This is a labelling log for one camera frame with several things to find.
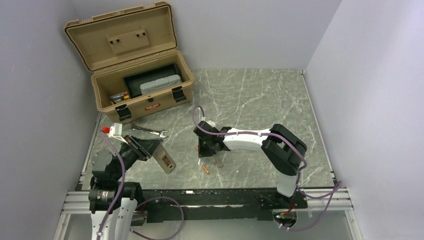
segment red cap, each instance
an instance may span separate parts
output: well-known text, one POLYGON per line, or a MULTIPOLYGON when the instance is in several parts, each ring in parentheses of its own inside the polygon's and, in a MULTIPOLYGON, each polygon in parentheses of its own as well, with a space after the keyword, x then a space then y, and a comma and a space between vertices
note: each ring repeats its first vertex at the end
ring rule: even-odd
POLYGON ((108 134, 110 131, 111 131, 111 128, 110 127, 108 127, 108 126, 104 126, 103 127, 103 133, 104 134, 108 134))

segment toolbox lid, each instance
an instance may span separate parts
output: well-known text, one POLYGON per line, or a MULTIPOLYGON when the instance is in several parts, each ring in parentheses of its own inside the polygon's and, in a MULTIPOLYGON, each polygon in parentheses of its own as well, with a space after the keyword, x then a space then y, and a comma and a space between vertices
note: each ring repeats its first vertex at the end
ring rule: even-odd
POLYGON ((70 21, 64 30, 92 72, 178 45, 171 6, 164 1, 70 21))

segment gray case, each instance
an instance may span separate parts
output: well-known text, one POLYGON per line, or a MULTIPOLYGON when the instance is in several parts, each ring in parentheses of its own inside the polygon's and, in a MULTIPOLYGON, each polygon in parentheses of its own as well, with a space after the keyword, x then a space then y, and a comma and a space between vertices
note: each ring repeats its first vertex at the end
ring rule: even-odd
POLYGON ((140 85, 142 95, 150 94, 161 89, 166 89, 181 83, 179 75, 171 75, 164 78, 159 78, 154 81, 149 81, 140 85))

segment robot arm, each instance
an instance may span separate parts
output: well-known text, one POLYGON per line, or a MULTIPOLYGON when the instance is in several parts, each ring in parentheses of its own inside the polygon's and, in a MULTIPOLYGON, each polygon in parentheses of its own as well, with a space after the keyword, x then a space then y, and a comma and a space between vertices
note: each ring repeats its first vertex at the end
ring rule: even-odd
MULTIPOLYGON (((212 133, 242 132, 242 130, 227 126, 218 130, 206 121, 201 121, 199 127, 212 133)), ((194 133, 199 138, 199 157, 211 157, 220 151, 239 149, 264 152, 274 167, 280 172, 277 191, 283 196, 292 197, 296 190, 296 180, 302 161, 289 146, 279 146, 283 142, 281 139, 262 134, 274 133, 286 138, 302 156, 307 151, 306 144, 281 124, 274 124, 272 128, 264 130, 249 130, 249 132, 256 132, 258 135, 233 134, 216 136, 204 133, 196 127, 194 133)))
MULTIPOLYGON (((137 161, 147 161, 154 157, 163 170, 170 174, 176 167, 174 160, 162 146, 161 138, 139 139, 131 135, 122 137, 122 124, 115 123, 112 127, 103 128, 110 138, 122 142, 119 154, 122 156, 125 171, 137 161)), ((121 194, 117 196, 122 177, 122 167, 117 156, 108 151, 98 152, 92 158, 93 177, 88 195, 91 211, 92 240, 127 240, 134 210, 144 201, 143 191, 138 182, 125 182, 121 194), (107 216, 106 222, 99 233, 100 224, 112 204, 117 201, 107 216)))

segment white wall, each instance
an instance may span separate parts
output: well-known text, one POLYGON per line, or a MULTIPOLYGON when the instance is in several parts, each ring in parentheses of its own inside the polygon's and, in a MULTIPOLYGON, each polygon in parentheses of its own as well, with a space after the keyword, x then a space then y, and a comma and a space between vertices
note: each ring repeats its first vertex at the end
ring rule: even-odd
POLYGON ((424 2, 343 0, 306 84, 365 240, 424 236, 424 2))
POLYGON ((53 238, 95 125, 70 0, 0 0, 0 239, 53 238))
MULTIPOLYGON (((80 17, 154 0, 72 0, 80 17)), ((169 0, 192 69, 305 69, 341 0, 169 0)))

